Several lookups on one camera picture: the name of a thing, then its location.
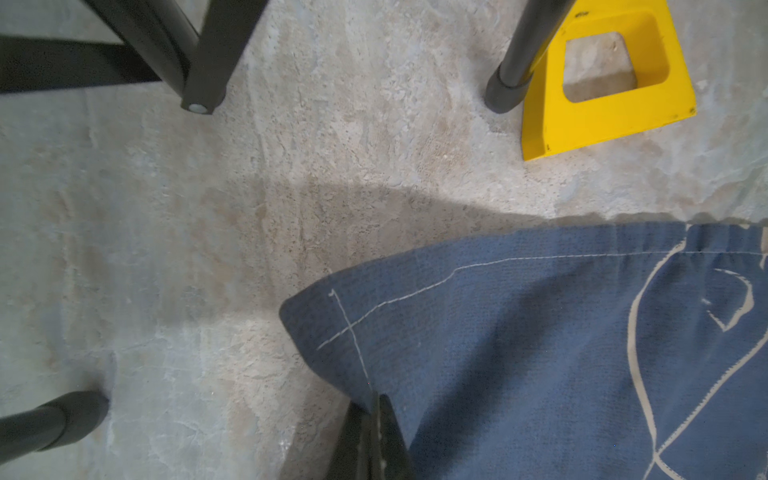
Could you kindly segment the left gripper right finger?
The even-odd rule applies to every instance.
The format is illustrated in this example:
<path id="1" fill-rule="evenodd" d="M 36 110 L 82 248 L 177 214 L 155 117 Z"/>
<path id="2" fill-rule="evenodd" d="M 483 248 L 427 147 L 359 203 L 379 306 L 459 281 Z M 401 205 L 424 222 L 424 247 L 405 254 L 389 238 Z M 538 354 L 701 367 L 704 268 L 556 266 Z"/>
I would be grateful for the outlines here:
<path id="1" fill-rule="evenodd" d="M 373 478 L 416 478 L 392 403 L 379 393 L 373 401 Z"/>

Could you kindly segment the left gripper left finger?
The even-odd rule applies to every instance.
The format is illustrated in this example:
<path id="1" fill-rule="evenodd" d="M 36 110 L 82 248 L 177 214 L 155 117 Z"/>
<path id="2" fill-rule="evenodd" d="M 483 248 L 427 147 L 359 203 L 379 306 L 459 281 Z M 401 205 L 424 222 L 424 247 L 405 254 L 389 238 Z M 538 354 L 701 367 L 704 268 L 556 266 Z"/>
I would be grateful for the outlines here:
<path id="1" fill-rule="evenodd" d="M 355 403 L 346 411 L 326 480 L 371 478 L 371 415 Z"/>

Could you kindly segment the blue patterned pillowcase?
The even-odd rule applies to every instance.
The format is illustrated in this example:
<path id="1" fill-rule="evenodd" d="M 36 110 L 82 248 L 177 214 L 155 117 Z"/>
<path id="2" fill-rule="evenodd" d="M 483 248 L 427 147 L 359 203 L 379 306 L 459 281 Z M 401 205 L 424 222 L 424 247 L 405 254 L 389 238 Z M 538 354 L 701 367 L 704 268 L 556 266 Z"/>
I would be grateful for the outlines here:
<path id="1" fill-rule="evenodd" d="M 767 231 L 473 237 L 317 281 L 280 319 L 320 378 L 387 396 L 419 479 L 763 479 Z"/>

